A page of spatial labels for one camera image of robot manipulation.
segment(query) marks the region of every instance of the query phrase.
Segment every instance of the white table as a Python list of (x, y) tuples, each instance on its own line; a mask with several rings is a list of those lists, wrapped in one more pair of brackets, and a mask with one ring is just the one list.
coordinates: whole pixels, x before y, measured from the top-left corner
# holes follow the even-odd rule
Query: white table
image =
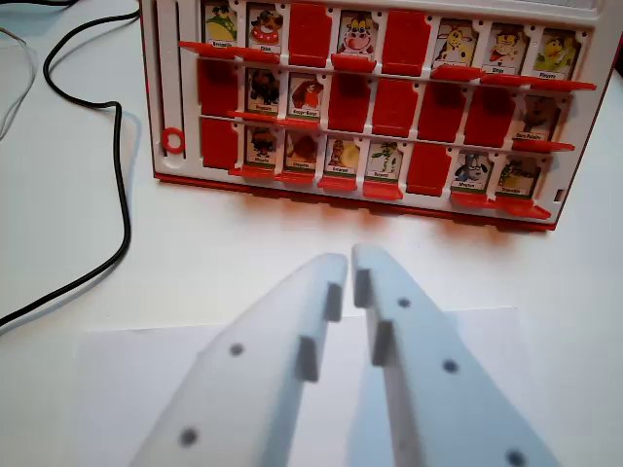
[[(0, 23), (25, 39), (42, 63), (72, 27), (134, 6), (79, 2), (63, 13), (4, 6)], [(0, 86), (17, 94), (11, 83), (26, 76), (26, 67), (20, 55), (3, 49), (12, 45), (0, 37)], [(65, 465), (75, 349), (85, 330), (227, 322), (304, 261), (327, 251), (349, 254), (362, 241), (399, 258), (444, 309), (517, 306), (532, 377), (555, 422), (545, 441), (563, 465), (620, 464), (618, 75), (553, 233), (503, 233), (159, 183), (152, 177), (137, 22), (78, 49), (54, 76), (71, 93), (124, 105), (133, 241), (125, 260), (96, 287), (0, 337), (1, 465)], [(112, 113), (63, 101), (39, 74), (0, 143), (0, 313), (81, 275), (117, 248), (122, 224), (111, 136)]]

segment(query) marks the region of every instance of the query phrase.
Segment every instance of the red plastic flap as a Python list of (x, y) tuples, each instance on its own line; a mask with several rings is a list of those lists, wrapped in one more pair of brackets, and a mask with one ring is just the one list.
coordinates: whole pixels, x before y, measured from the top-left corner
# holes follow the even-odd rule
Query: red plastic flap
[(260, 63), (279, 63), (279, 55), (271, 52), (263, 52), (259, 49), (250, 49), (248, 47), (231, 47), (236, 49), (236, 56), (245, 61), (256, 61)]
[(335, 73), (331, 81), (329, 129), (361, 133), (368, 116), (370, 88), (361, 75)]
[(370, 73), (377, 66), (376, 60), (370, 61), (363, 56), (348, 54), (331, 54), (331, 63), (336, 70), (356, 73)]
[(275, 177), (275, 180), (283, 183), (309, 184), (313, 182), (313, 173), (302, 173), (283, 170)]
[(179, 41), (179, 47), (208, 58), (234, 59), (238, 47), (214, 47), (202, 42)]
[(203, 165), (234, 168), (238, 160), (238, 133), (227, 120), (202, 119)]
[(198, 59), (197, 83), (202, 114), (225, 117), (238, 107), (238, 77), (232, 63)]
[(277, 124), (280, 126), (285, 126), (286, 128), (294, 128), (294, 129), (319, 129), (320, 122), (311, 122), (309, 120), (299, 120), (292, 119), (290, 117), (286, 117), (283, 120), (278, 120)]
[(326, 66), (331, 44), (331, 17), (324, 5), (293, 3), (290, 7), (290, 64)]
[(430, 72), (431, 80), (471, 81), (482, 78), (486, 73), (471, 66), (441, 65)]
[(445, 146), (415, 143), (407, 174), (407, 193), (441, 197), (451, 161)]
[(477, 88), (465, 123), (465, 144), (500, 148), (515, 112), (515, 101), (503, 88)]
[(408, 137), (417, 104), (418, 93), (412, 82), (380, 78), (372, 115), (372, 132)]
[(337, 192), (354, 192), (357, 190), (357, 180), (349, 177), (330, 177), (323, 175), (318, 182), (318, 188), (335, 190)]
[(452, 192), (450, 198), (465, 207), (476, 207), (481, 209), (495, 209), (495, 201), (487, 198), (486, 193), (465, 193)]
[(397, 183), (375, 182), (373, 180), (363, 182), (363, 196), (389, 201), (396, 201), (404, 197)]
[(498, 86), (521, 86), (529, 85), (534, 82), (536, 78), (534, 76), (521, 76), (521, 75), (505, 75), (503, 73), (488, 73), (480, 78), (480, 83), (483, 85), (498, 85)]
[(557, 90), (559, 92), (571, 92), (572, 90), (596, 90), (597, 86), (591, 83), (564, 80), (542, 80), (535, 78), (531, 84), (533, 90)]
[(517, 199), (498, 196), (495, 202), (498, 207), (501, 207), (511, 216), (529, 217), (531, 219), (542, 220), (552, 217), (551, 212), (534, 205), (534, 201), (531, 199)]
[(554, 141), (532, 141), (529, 139), (513, 140), (513, 151), (529, 151), (531, 153), (552, 154), (562, 151), (574, 151), (575, 146)]
[(421, 103), (418, 139), (454, 142), (464, 107), (465, 95), (459, 85), (428, 83)]
[(275, 171), (272, 168), (254, 167), (247, 164), (241, 168), (231, 169), (229, 174), (244, 178), (275, 178)]
[(276, 115), (264, 115), (256, 114), (254, 112), (240, 112), (238, 110), (230, 110), (226, 114), (228, 117), (240, 117), (245, 120), (252, 120), (254, 122), (269, 122), (274, 124), (276, 122)]
[(383, 72), (419, 76), (429, 36), (430, 24), (424, 13), (390, 10), (383, 46)]

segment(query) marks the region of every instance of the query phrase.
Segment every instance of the cartoon character picture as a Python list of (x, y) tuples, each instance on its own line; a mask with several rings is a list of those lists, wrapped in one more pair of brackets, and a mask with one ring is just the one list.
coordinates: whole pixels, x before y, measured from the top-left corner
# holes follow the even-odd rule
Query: cartoon character picture
[(372, 59), (377, 46), (379, 26), (370, 12), (343, 11), (338, 38), (338, 54), (351, 54)]
[(331, 175), (355, 177), (359, 164), (359, 146), (353, 141), (329, 138), (324, 171)]
[(248, 21), (248, 46), (251, 49), (281, 54), (283, 16), (276, 12), (275, 5), (249, 4)]
[(288, 116), (320, 120), (320, 103), (324, 86), (314, 75), (290, 74)]
[(432, 67), (440, 65), (469, 66), (476, 48), (478, 35), (471, 21), (442, 19), (435, 43)]
[(276, 136), (270, 128), (248, 126), (246, 162), (264, 167), (275, 166)]
[(229, 47), (238, 37), (238, 15), (228, 3), (213, 2), (204, 5), (205, 42), (214, 47)]
[(526, 56), (528, 38), (524, 26), (495, 22), (489, 35), (483, 71), (517, 75)]
[(540, 167), (533, 158), (511, 157), (497, 182), (496, 193), (509, 197), (531, 198)]
[(487, 190), (492, 166), (487, 153), (460, 151), (451, 190), (484, 193)]
[(247, 69), (247, 110), (274, 115), (279, 104), (279, 80), (271, 70)]
[(377, 181), (398, 180), (402, 165), (402, 152), (398, 151), (395, 141), (370, 144), (366, 179)]
[(575, 32), (545, 29), (534, 62), (533, 75), (546, 80), (570, 79), (579, 50)]
[(521, 130), (516, 139), (549, 141), (556, 127), (560, 109), (553, 97), (526, 95), (521, 109)]
[(318, 143), (313, 136), (297, 131), (286, 133), (284, 164), (286, 170), (315, 172), (317, 153)]

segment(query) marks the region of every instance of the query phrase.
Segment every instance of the guess who game board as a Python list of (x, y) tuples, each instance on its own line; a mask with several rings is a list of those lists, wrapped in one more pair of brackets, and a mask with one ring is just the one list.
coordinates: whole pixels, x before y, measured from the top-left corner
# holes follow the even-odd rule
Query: guess who game board
[(553, 230), (623, 3), (452, 3), (144, 2), (155, 176)]

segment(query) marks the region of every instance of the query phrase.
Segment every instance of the black cable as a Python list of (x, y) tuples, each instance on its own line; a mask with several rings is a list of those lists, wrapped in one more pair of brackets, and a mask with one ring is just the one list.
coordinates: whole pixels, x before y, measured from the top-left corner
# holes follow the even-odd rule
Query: black cable
[(120, 152), (120, 135), (121, 135), (121, 118), (122, 118), (122, 107), (121, 104), (115, 100), (110, 100), (108, 102), (89, 102), (88, 100), (80, 99), (78, 97), (74, 97), (73, 95), (69, 95), (64, 90), (60, 89), (52, 78), (50, 77), (50, 64), (52, 60), (55, 58), (56, 54), (62, 49), (62, 47), (69, 42), (71, 38), (85, 29), (89, 29), (90, 27), (98, 26), (100, 24), (105, 24), (107, 22), (113, 21), (123, 21), (126, 19), (136, 19), (140, 14), (140, 9), (136, 10), (133, 13), (129, 13), (127, 15), (120, 15), (117, 17), (107, 17), (95, 19), (93, 21), (86, 22), (75, 29), (71, 30), (67, 35), (65, 35), (58, 44), (52, 49), (52, 51), (46, 57), (46, 61), (43, 64), (43, 76), (45, 77), (48, 85), (62, 98), (68, 100), (77, 105), (82, 105), (83, 107), (87, 107), (89, 109), (107, 109), (109, 107), (115, 108), (115, 124), (114, 124), (114, 132), (113, 132), (113, 162), (115, 165), (115, 179), (117, 181), (117, 193), (119, 194), (119, 204), (121, 205), (121, 213), (124, 219), (124, 239), (121, 243), (119, 249), (104, 263), (99, 265), (97, 268), (92, 271), (86, 273), (82, 277), (70, 282), (67, 285), (60, 287), (59, 289), (54, 290), (48, 295), (41, 297), (40, 299), (35, 300), (30, 305), (26, 305), (23, 308), (20, 308), (4, 317), (0, 318), (0, 327), (14, 321), (30, 311), (35, 310), (41, 305), (46, 304), (47, 302), (54, 300), (70, 291), (79, 287), (86, 282), (89, 282), (91, 279), (97, 277), (98, 275), (105, 272), (107, 269), (115, 265), (118, 261), (123, 259), (129, 249), (129, 243), (131, 239), (131, 227), (129, 222), (129, 212), (128, 212), (128, 200), (126, 199), (126, 189), (124, 187), (124, 179), (123, 173), (121, 170), (121, 152)]

